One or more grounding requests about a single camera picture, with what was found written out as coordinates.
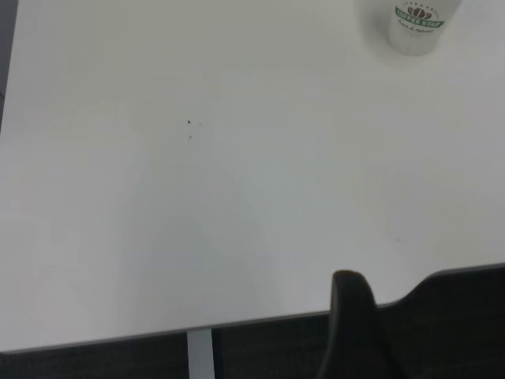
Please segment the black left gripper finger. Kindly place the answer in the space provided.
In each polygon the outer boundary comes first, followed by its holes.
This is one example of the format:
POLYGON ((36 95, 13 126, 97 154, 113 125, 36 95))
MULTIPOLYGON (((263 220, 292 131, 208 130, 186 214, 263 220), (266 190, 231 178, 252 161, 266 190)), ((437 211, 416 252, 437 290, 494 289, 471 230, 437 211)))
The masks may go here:
POLYGON ((378 305, 362 274, 337 271, 331 282, 327 349, 321 378, 398 378, 378 305))

